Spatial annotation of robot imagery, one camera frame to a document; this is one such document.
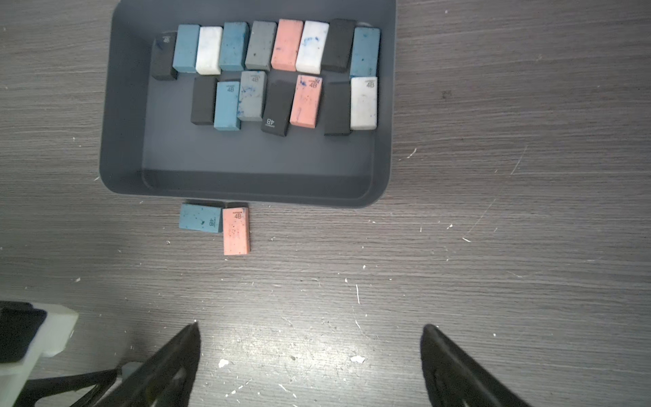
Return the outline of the dark grey storage tray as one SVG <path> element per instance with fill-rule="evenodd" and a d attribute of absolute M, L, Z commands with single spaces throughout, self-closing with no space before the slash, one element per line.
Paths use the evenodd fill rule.
<path fill-rule="evenodd" d="M 328 136 L 285 136 L 258 123 L 219 132 L 191 122 L 194 75 L 151 76 L 154 39 L 181 24 L 353 20 L 381 32 L 378 125 Z M 363 208 L 391 174 L 397 5 L 394 1 L 122 1 L 113 13 L 99 153 L 100 179 L 114 193 L 198 200 Z"/>

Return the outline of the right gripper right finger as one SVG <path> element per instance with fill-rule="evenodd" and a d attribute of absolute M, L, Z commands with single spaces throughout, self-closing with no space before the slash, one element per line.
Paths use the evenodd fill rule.
<path fill-rule="evenodd" d="M 528 405 L 434 325 L 423 327 L 420 357 L 433 406 Z"/>

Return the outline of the blue eraser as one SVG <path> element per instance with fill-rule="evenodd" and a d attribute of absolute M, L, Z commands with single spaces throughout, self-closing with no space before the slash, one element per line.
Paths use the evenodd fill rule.
<path fill-rule="evenodd" d="M 381 42 L 381 30 L 375 27 L 356 27 L 352 47 L 349 76 L 375 77 Z"/>
<path fill-rule="evenodd" d="M 199 25 L 179 25 L 172 67 L 179 73 L 196 73 Z"/>
<path fill-rule="evenodd" d="M 219 66 L 222 71 L 244 71 L 249 44 L 247 22 L 227 22 L 223 27 Z"/>
<path fill-rule="evenodd" d="M 220 81 L 216 88 L 214 127 L 222 132 L 236 132 L 241 128 L 238 118 L 239 81 Z"/>

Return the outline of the teal eraser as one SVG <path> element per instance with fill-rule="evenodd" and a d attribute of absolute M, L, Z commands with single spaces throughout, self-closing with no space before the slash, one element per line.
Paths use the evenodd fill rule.
<path fill-rule="evenodd" d="M 183 203 L 179 218 L 183 230 L 219 234 L 223 232 L 222 208 Z"/>

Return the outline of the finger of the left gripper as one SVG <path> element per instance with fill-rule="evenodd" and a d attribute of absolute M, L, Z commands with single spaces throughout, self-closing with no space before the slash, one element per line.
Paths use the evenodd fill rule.
<path fill-rule="evenodd" d="M 81 375 L 29 380 L 15 401 L 15 406 L 34 407 L 38 400 L 89 387 L 91 387 L 91 390 L 79 398 L 79 400 L 76 400 L 71 406 L 93 406 L 115 384 L 118 376 L 118 370 L 113 369 Z"/>

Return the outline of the grey-blue eraser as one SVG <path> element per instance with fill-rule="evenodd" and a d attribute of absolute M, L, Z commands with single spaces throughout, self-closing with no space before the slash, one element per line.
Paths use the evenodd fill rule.
<path fill-rule="evenodd" d="M 264 71 L 244 71 L 240 80 L 237 118 L 260 122 L 264 113 L 267 75 Z"/>

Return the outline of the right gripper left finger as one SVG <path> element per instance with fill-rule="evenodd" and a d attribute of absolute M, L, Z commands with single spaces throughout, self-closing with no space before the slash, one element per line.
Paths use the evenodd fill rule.
<path fill-rule="evenodd" d="M 184 327 L 99 406 L 188 406 L 201 356 L 197 322 Z"/>

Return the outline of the pink eraser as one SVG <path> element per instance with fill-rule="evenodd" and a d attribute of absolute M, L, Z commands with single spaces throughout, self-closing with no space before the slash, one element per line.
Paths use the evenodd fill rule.
<path fill-rule="evenodd" d="M 296 71 L 296 60 L 303 34 L 303 20 L 280 19 L 271 57 L 271 67 L 277 71 Z"/>
<path fill-rule="evenodd" d="M 224 255 L 250 253 L 249 209 L 226 208 L 222 211 Z"/>
<path fill-rule="evenodd" d="M 322 84 L 323 79 L 320 76 L 298 76 L 290 115 L 291 125 L 315 129 Z"/>

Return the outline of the black eraser pair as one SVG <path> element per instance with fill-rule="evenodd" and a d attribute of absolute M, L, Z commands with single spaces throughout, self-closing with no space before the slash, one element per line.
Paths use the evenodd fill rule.
<path fill-rule="evenodd" d="M 286 137 L 293 106 L 295 87 L 287 81 L 275 81 L 268 89 L 261 131 Z"/>
<path fill-rule="evenodd" d="M 328 84 L 324 94 L 324 117 L 326 136 L 348 136 L 350 130 L 350 98 L 349 82 Z"/>

